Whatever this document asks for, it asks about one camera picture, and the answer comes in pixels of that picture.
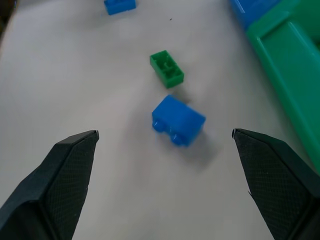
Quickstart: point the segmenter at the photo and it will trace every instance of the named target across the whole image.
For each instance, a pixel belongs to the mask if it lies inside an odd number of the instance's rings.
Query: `green lego brick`
[[[185,74],[166,50],[151,55],[150,64],[167,89],[184,82]]]
[[[319,9],[319,0],[282,0],[246,32],[318,173]]]

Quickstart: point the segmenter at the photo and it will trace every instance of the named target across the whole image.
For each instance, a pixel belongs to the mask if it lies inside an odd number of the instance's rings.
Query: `white surface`
[[[232,129],[306,154],[227,0],[139,0],[114,16],[102,0],[33,2],[21,4],[1,47],[1,205],[54,143],[97,129],[73,239],[273,239]],[[169,91],[149,64],[164,49],[185,72]],[[207,116],[189,149],[151,128],[151,112],[172,92]]]

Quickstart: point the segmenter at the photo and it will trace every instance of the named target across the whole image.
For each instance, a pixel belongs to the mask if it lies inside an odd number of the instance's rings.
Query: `blue brick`
[[[245,30],[281,0],[230,0],[235,15]]]
[[[152,113],[152,127],[167,133],[177,146],[188,147],[201,131],[206,117],[168,95]]]
[[[118,14],[136,8],[136,0],[106,0],[105,8],[109,15]]]

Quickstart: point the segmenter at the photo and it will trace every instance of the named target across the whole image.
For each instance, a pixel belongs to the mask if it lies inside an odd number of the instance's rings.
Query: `green brick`
[[[150,64],[167,89],[184,82],[185,74],[166,50],[151,55]]]

